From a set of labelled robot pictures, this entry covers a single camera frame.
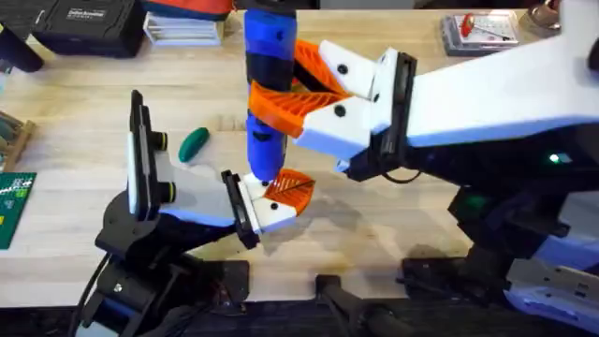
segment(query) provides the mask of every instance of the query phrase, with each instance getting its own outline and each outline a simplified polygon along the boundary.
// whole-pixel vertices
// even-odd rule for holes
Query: cable
[[[383,178],[387,179],[388,181],[390,181],[392,183],[411,183],[416,178],[418,178],[420,176],[420,174],[422,174],[422,171],[419,171],[414,177],[412,177],[410,179],[401,180],[401,179],[395,179],[395,178],[391,177],[386,172],[381,173],[381,175],[383,176]]]
[[[87,282],[87,285],[83,289],[83,293],[81,294],[81,297],[79,298],[77,307],[75,307],[75,312],[73,312],[73,315],[71,316],[71,322],[68,325],[68,333],[66,334],[67,337],[75,337],[75,332],[77,330],[77,326],[79,325],[79,322],[81,320],[81,312],[83,311],[83,304],[87,300],[87,297],[90,295],[90,291],[92,291],[92,286],[94,286],[95,280],[97,279],[100,272],[104,269],[104,267],[108,263],[109,258],[110,258],[110,254],[108,254],[108,253],[106,253],[104,255],[104,257],[102,257],[102,259],[100,260],[100,263],[98,263],[98,265],[97,265],[97,268],[95,268],[95,271],[92,274],[92,277],[90,278],[90,280]]]

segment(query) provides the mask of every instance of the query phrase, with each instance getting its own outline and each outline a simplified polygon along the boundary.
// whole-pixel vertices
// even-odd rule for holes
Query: orange 3d-printed part
[[[264,198],[284,203],[296,209],[300,215],[310,203],[315,181],[293,169],[283,168],[277,178],[270,183]]]
[[[320,57],[318,45],[310,42],[297,40],[296,52],[294,55],[296,64],[303,67],[312,77],[318,80],[323,86],[331,92],[341,95],[346,95],[343,87],[335,80],[335,77],[330,72],[329,67]]]
[[[249,108],[260,121],[297,138],[303,132],[303,119],[308,113],[348,97],[331,93],[280,93],[252,81]]]

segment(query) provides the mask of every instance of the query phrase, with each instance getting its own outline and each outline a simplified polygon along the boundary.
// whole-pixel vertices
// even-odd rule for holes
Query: blue drill
[[[257,81],[271,90],[290,91],[298,30],[295,11],[251,8],[244,20],[248,83]],[[249,109],[246,129],[250,169],[261,181],[273,180],[285,161],[286,135],[258,120]]]

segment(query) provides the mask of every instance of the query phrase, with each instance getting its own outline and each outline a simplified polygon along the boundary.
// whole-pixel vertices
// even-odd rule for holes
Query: black tool case
[[[62,55],[135,57],[145,15],[138,0],[54,0],[40,11],[33,35]]]

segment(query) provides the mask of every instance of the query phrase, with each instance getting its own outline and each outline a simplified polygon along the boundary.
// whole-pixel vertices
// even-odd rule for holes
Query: wooden table
[[[211,179],[224,169],[248,171],[242,14],[231,15],[222,47],[146,46],[137,59],[118,61],[59,57],[36,46],[46,68],[9,77],[0,110],[39,126],[17,169],[38,175],[12,245],[0,252],[0,306],[76,303],[104,253],[94,246],[102,214],[125,187],[131,90],[144,94],[154,129],[168,131],[173,162],[183,137],[202,125],[212,138],[191,169]],[[329,39],[370,58],[390,46],[415,56],[421,74],[464,61],[445,56],[437,28],[445,14],[302,11],[299,37]],[[317,181],[296,226],[266,235],[252,251],[232,236],[194,253],[249,260],[249,300],[309,299],[318,273],[340,274],[362,297],[400,297],[402,258],[462,256],[471,245],[446,210],[456,186],[427,176],[404,186],[355,183],[333,172],[333,158],[291,144],[285,164]]]

